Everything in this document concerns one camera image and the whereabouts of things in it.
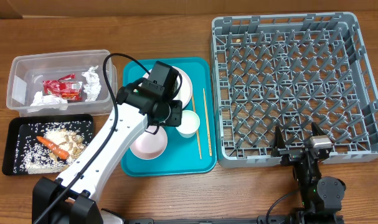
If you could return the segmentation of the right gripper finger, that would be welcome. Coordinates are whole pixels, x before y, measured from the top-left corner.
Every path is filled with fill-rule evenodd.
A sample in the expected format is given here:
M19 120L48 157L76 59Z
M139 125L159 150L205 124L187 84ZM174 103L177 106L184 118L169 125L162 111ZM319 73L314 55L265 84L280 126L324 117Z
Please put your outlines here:
M286 149L286 145L280 130L279 125L275 126L275 138L273 142L274 149Z
M324 136L326 133L317 125L316 122L311 123L312 136Z

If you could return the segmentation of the white cup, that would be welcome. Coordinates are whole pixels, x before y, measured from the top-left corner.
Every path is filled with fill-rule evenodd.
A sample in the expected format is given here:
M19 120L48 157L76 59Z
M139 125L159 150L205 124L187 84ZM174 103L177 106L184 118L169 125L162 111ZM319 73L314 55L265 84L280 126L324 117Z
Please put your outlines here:
M191 138L196 133L196 125L194 121L194 113L190 110L182 112L181 125L176 127L178 133L184 138Z

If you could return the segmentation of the small white bowl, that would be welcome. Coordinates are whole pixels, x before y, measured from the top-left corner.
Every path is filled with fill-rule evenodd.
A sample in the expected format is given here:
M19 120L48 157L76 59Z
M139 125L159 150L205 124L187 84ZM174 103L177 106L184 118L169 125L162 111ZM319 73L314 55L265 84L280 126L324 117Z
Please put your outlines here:
M130 146L131 152L138 158L151 160L159 157L166 149L168 136L164 128L149 126Z

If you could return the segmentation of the white paper napkin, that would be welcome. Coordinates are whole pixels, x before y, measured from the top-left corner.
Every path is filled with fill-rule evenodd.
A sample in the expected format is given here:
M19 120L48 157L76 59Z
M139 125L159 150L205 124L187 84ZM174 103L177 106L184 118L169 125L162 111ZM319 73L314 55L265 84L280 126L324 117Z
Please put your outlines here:
M96 72L97 66L90 67L86 72L82 72L82 76L86 79L86 84L83 85L83 92L87 95L85 101L95 101L101 91L101 84L98 73Z

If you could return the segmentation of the red snack wrapper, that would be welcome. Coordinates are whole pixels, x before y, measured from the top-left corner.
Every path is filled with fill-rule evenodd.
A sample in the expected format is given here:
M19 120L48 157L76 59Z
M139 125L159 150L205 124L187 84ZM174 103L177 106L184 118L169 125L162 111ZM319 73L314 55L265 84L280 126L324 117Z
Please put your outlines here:
M55 95L67 101L82 101L83 83L75 80L71 73L58 80L45 80L42 82L44 91L48 95Z

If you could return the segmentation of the orange carrot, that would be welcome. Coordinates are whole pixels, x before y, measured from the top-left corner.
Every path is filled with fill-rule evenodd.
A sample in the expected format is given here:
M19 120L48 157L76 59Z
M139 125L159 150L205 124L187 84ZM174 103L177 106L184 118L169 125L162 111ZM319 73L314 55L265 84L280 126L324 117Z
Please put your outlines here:
M39 142L46 146L55 156L63 160L67 160L69 158L70 154L67 151L61 149L58 145L56 145L56 143L42 136L37 136L36 138Z

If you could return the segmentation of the white tissue paper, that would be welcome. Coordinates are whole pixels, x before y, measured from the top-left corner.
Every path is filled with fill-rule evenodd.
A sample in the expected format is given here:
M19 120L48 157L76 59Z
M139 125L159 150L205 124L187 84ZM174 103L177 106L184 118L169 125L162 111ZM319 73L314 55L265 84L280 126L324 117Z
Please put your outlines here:
M33 102L30 105L29 113L40 111L41 108L35 108L36 106L49 106L59 110L66 110L68 108L68 101L55 95L43 95L41 91L38 91L34 95Z

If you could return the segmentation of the white rice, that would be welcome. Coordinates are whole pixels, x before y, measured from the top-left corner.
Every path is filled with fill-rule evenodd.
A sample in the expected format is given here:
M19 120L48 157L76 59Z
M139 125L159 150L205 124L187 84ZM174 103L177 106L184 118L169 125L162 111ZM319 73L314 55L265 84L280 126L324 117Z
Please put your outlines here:
M49 156L51 151L36 138L37 136L46 138L45 135L55 129L75 131L84 137L83 142L87 147L92 140L94 127L92 121L65 121L21 125L14 150L13 174L56 173L55 166L52 165L52 159Z

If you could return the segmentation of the peanuts pile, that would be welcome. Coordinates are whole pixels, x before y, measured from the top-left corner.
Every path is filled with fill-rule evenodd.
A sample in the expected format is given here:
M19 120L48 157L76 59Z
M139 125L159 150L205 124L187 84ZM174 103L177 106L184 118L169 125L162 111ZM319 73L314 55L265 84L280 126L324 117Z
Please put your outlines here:
M49 131L45 137L58 145L59 148L69 153L69 158L67 160L61 159L53 152L49 153L49 156L52 159L52 165L55 166L56 172L65 170L70 164L80 157L86 148L86 145L83 142L84 137L77 134L75 131L55 129Z

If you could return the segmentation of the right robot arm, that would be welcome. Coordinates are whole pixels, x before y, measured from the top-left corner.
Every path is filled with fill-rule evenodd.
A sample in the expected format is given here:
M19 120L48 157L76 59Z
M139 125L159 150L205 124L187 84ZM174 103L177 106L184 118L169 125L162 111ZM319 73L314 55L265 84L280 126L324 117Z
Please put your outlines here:
M312 136L305 140L303 147L287 149L279 126L275 127L272 144L272 157L280 157L282 166L292 166L293 177L298 189L280 197L268 209L265 221L271 223L344 223L344 218L337 213L342 209L342 200L346 184L335 177L323 177L319 162L329 158L333 142L315 123L311 123ZM296 193L301 195L302 207L294 208L285 217L270 213L282 200Z

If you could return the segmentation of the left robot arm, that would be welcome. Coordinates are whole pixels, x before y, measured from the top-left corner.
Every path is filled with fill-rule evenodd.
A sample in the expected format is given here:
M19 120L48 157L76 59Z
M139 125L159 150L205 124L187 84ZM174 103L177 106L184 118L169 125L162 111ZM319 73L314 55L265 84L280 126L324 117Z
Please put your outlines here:
M115 167L149 126L179 126L182 103L175 97L181 74L157 61L148 77L121 87L112 96L108 121L87 148L55 180L41 178L32 193L33 223L124 223L97 202Z

